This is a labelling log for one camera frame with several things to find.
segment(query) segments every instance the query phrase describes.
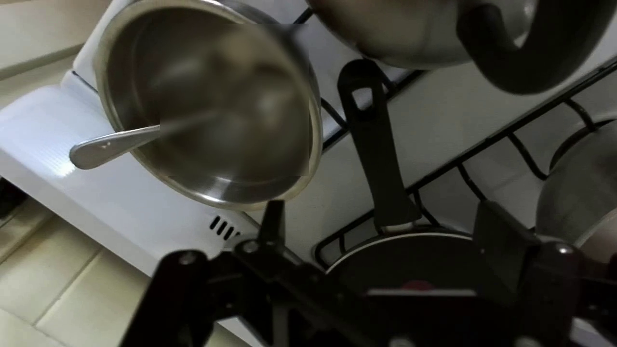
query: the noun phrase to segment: spoon handle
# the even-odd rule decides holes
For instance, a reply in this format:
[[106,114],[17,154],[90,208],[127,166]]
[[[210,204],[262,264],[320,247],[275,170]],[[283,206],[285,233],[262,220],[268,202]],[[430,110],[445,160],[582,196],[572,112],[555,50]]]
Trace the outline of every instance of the spoon handle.
[[117,131],[117,133],[111,133],[106,137],[98,137],[98,139],[75,144],[69,152],[69,158],[77,168],[92,170],[92,168],[98,168],[98,166],[125,154],[125,152],[131,152],[133,148],[138,148],[138,146],[152,143],[160,137],[165,137],[169,133],[191,127],[191,125],[204,121],[208,117],[214,117],[218,114],[219,114],[219,110],[198,112],[194,116],[179,117],[179,119],[165,121],[165,123]]

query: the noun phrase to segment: kettle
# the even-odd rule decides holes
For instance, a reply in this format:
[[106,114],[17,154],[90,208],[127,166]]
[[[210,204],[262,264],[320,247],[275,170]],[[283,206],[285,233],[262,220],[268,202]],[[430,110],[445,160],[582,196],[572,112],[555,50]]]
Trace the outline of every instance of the kettle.
[[617,0],[306,0],[343,42],[389,65],[466,62],[489,83],[534,94],[566,79],[603,35]]

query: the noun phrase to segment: pan handle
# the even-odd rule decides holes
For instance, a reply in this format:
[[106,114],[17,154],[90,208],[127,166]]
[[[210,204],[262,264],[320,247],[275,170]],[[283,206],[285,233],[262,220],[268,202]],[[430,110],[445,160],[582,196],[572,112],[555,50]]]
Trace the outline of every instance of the pan handle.
[[534,94],[557,87],[593,50],[615,0],[538,0],[524,44],[507,35],[501,9],[476,0],[457,25],[459,38],[474,63],[495,87]]
[[[385,233],[410,229],[420,212],[403,187],[381,69],[370,60],[354,60],[343,67],[337,89],[374,198],[376,227]],[[352,98],[360,89],[370,89],[372,94],[372,106],[366,110]]]

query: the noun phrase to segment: stainless steel pot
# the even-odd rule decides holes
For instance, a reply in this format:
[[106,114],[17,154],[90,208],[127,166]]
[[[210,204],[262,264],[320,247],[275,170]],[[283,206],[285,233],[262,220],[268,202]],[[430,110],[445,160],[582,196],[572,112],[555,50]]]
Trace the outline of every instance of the stainless steel pot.
[[295,100],[271,117],[221,116],[133,152],[191,198],[252,208],[298,193],[316,170],[322,119],[314,73],[285,29],[254,8],[235,0],[135,2],[106,27],[96,69],[117,131],[218,108],[250,71],[295,79]]
[[[518,94],[545,90],[570,75],[615,9],[615,0],[306,2],[366,56],[403,67],[441,67],[470,56],[493,85]],[[524,44],[514,44],[526,31]]]
[[538,233],[565,239],[593,260],[617,252],[617,123],[568,148],[538,202]]

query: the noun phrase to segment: metal spoon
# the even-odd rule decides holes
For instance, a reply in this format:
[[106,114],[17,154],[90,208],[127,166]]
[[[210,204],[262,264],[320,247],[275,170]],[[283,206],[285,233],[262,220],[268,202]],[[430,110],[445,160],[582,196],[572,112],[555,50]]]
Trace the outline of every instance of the metal spoon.
[[100,139],[92,139],[75,144],[69,152],[69,158],[77,168],[92,170],[160,137],[210,119],[223,110],[241,117],[268,117],[283,110],[293,96],[295,81],[289,75],[275,71],[248,73],[231,87],[219,110],[206,110],[173,121],[117,131]]

